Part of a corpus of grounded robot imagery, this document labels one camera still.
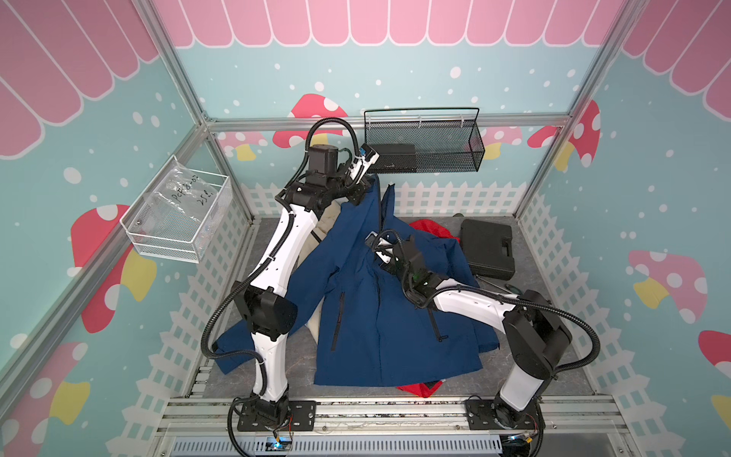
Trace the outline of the blue jacket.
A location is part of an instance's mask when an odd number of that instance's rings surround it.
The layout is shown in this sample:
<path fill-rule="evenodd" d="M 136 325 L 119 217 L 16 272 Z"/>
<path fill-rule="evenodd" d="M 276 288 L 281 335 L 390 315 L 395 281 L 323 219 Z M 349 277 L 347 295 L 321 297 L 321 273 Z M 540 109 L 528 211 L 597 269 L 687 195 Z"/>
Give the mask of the blue jacket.
<path fill-rule="evenodd" d="M 400 280 L 382 269 L 367 236 L 412 239 L 429 270 L 476 286 L 460 243 L 415 230 L 394 214 L 394 189 L 374 183 L 362 203 L 342 205 L 323 242 L 293 272 L 287 300 L 298 308 L 293 330 L 322 311 L 314 382 L 318 386 L 391 388 L 479 371 L 480 356 L 500 343 L 488 325 L 455 313 L 419 310 Z"/>

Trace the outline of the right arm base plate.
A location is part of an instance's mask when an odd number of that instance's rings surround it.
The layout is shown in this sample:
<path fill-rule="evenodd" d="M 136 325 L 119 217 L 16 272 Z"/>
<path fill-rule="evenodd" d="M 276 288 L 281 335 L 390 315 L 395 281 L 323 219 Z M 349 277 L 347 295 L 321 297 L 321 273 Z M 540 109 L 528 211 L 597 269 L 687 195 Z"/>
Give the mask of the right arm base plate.
<path fill-rule="evenodd" d="M 470 397 L 464 401 L 470 430 L 538 431 L 544 428 L 538 403 L 533 401 L 523 411 L 512 409 L 502 400 Z"/>

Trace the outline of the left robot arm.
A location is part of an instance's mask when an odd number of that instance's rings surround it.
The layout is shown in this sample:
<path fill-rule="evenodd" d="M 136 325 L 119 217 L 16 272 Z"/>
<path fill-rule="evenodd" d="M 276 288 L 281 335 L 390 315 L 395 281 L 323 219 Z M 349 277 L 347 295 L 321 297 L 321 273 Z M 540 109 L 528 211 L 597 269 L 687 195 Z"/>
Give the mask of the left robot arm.
<path fill-rule="evenodd" d="M 341 198 L 358 204 L 369 189 L 367 171 L 379 158 L 375 150 L 363 150 L 354 144 L 348 151 L 348 161 L 339 163 L 339 148 L 312 142 L 316 131 L 327 124 L 338 124 L 352 139 L 357 137 L 342 118 L 322 118 L 312 125 L 306 135 L 302 163 L 275 196 L 282 213 L 274 238 L 253 272 L 236 283 L 211 314 L 201 337 L 202 353 L 211 360 L 249 356 L 256 361 L 258 371 L 247 400 L 247 413 L 254 422 L 273 430 L 290 417 L 285 361 L 287 336 L 294 326 L 297 308 L 286 297 L 289 278 L 324 211 Z M 236 305 L 246 322 L 254 344 L 251 350 L 216 352 L 211 347 L 211 333 L 230 304 Z"/>

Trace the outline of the beige jacket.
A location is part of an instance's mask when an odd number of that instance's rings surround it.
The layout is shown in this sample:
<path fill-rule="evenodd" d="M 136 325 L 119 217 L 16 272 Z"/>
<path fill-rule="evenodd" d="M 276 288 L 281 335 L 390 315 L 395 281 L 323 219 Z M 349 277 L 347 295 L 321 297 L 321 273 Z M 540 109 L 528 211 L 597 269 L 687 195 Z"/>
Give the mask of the beige jacket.
<path fill-rule="evenodd" d="M 297 268 L 308 258 L 308 255 L 312 253 L 326 238 L 329 234 L 337 218 L 341 212 L 341 204 L 338 202 L 331 203 L 324 211 L 322 217 L 319 219 L 315 228 L 312 230 L 308 238 L 299 253 L 296 266 Z M 319 343 L 319 334 L 321 327 L 321 316 L 324 300 L 321 300 L 317 308 L 312 312 L 310 319 L 306 322 L 306 328 L 310 331 L 314 342 Z"/>

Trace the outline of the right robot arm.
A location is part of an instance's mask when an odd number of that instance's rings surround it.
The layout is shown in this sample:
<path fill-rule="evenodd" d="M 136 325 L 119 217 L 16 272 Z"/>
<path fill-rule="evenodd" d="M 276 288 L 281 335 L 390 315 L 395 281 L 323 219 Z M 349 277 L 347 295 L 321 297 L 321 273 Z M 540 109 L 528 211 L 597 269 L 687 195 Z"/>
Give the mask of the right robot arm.
<path fill-rule="evenodd" d="M 601 352 L 598 333 L 580 317 L 555 308 L 536 291 L 500 294 L 472 287 L 429 270 L 414 239 L 404 240 L 395 230 L 371 232 L 367 246 L 394 275 L 405 298 L 416 308 L 462 315 L 506 335 L 513 366 L 485 416 L 499 428 L 515 430 L 525 417 L 542 429 L 539 397 L 560 373 L 581 369 Z M 561 362 L 572 343 L 569 322 L 591 343 L 588 354 L 577 361 Z"/>

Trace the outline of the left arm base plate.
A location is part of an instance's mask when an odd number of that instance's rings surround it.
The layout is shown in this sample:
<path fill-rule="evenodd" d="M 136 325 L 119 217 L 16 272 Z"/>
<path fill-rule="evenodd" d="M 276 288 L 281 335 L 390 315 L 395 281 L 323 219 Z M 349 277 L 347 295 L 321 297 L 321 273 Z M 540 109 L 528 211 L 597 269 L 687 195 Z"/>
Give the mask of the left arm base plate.
<path fill-rule="evenodd" d="M 279 402 L 257 399 L 246 403 L 240 412 L 234 413 L 236 430 L 250 431 L 312 431 L 316 416 L 317 403 L 314 401 L 295 401 L 287 398 Z"/>

